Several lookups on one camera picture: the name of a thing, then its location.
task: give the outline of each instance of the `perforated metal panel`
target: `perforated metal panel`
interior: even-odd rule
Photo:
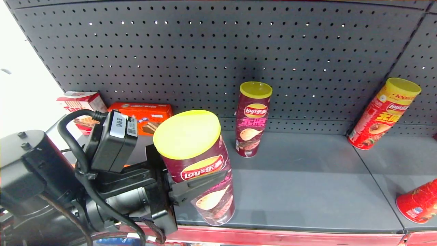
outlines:
[[[328,134],[344,134],[359,117],[423,12],[300,1],[31,7],[48,2],[22,1],[13,12],[65,91],[233,117],[238,86],[263,81],[274,88],[268,131]],[[338,123],[323,128],[321,120]]]
[[[367,4],[383,4],[383,5],[392,5],[399,7],[410,7],[410,8],[418,8],[418,9],[426,9],[428,4],[431,1],[427,0],[368,0],[368,1],[359,1],[360,3]]]
[[[26,7],[36,7],[43,5],[51,5],[51,4],[65,4],[65,0],[8,0],[5,1],[10,8],[26,8]],[[83,0],[69,0],[69,3],[78,3],[83,2]],[[400,6],[400,7],[410,7],[410,8],[418,8],[425,9],[430,1],[427,0],[377,0],[377,1],[368,1],[368,0],[356,0],[349,2],[359,2],[365,4],[383,4],[383,5],[392,5],[392,6]]]
[[[426,15],[390,76],[409,79],[422,88],[401,123],[437,126],[437,15]]]
[[[432,5],[432,7],[430,8],[430,12],[437,14],[437,4],[435,3],[435,1],[434,1],[434,4]]]

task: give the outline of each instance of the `yellow can lid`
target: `yellow can lid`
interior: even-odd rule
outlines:
[[[215,114],[190,110],[164,121],[153,134],[153,143],[164,157],[185,160],[203,154],[220,137],[221,126]]]
[[[266,83],[248,81],[240,85],[240,92],[246,97],[264,99],[272,95],[272,87]]]
[[[401,78],[388,78],[385,85],[391,92],[398,93],[406,97],[415,97],[422,89],[416,83],[401,79]]]

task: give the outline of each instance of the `potato chip can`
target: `potato chip can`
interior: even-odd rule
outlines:
[[[405,218],[425,224],[437,214],[437,179],[396,199],[396,206]]]
[[[349,142],[362,150],[372,148],[398,122],[420,91],[420,86],[411,81],[387,79],[349,134]]]
[[[231,161],[220,133],[215,114],[191,110],[170,117],[153,135],[153,143],[176,183],[227,171],[224,180],[191,201],[210,225],[225,224],[235,212]]]
[[[258,152],[272,91],[271,86],[261,82],[249,81],[240,85],[235,149],[243,157],[253,157]]]

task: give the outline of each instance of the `wafer box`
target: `wafer box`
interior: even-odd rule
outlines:
[[[97,92],[67,91],[56,101],[67,113],[75,112],[80,109],[90,109],[100,112],[106,112],[108,110]],[[89,135],[94,125],[98,122],[93,120],[90,116],[80,116],[74,120],[74,123],[84,135]]]
[[[109,111],[135,116],[138,121],[138,135],[152,136],[158,126],[173,115],[170,104],[116,102]]]

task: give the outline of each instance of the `white wall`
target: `white wall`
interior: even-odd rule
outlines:
[[[56,81],[0,2],[0,137],[31,129],[48,130],[66,112],[56,99]]]

